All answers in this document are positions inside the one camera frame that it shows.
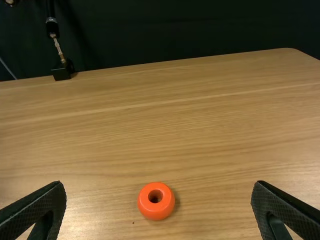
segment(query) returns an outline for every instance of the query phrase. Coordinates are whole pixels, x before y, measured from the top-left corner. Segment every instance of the wood grain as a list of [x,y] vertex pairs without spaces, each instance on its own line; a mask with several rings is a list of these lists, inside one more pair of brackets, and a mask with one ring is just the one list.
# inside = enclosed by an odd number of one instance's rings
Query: wood grain
[[[60,180],[60,240],[261,239],[257,180],[320,209],[319,79],[283,48],[2,82],[0,208]],[[136,207],[155,181],[159,222]]]

